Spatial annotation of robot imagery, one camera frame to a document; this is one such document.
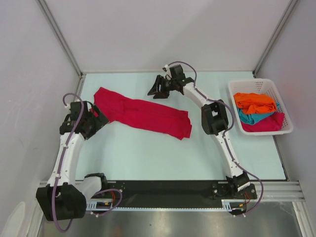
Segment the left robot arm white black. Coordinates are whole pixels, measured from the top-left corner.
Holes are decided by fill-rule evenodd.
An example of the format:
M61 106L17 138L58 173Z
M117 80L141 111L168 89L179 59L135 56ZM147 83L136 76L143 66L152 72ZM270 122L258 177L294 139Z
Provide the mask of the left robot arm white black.
M82 218L87 201L108 194L104 173L91 173L76 184L76 170L84 142L108 124L106 116L89 101L72 102L70 112L59 128L60 147L53 172L45 187L37 189L36 199L47 221Z

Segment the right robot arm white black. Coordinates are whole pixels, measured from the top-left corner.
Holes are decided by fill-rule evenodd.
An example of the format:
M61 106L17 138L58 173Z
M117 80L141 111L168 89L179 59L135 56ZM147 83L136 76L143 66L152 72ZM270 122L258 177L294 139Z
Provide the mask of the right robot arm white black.
M234 124L229 124L227 111L232 110L223 100L212 99L199 89L196 85L197 72L194 71L194 79L187 77L180 61L166 64L163 71L164 75L157 75L155 83L147 95L153 96L154 99L167 99L171 91L178 91L190 98L200 108L201 126L207 135L214 136L227 163L227 193L233 198L241 197L246 188L250 186L250 180L236 158L230 142L229 130Z

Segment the crimson red t shirt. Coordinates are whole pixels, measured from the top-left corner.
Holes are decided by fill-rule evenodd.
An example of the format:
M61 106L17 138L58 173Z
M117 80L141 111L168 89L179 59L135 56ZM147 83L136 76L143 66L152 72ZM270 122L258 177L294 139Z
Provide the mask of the crimson red t shirt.
M100 87L94 94L94 104L109 122L168 134L179 140L190 138L192 125L187 111L140 99L131 99Z

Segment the white perforated plastic basket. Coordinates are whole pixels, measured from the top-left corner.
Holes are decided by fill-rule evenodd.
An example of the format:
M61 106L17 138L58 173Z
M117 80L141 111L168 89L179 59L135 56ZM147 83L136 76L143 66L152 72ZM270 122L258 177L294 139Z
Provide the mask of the white perforated plastic basket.
M229 82L228 88L237 124L245 135L282 135L293 131L289 114L272 80L234 80Z

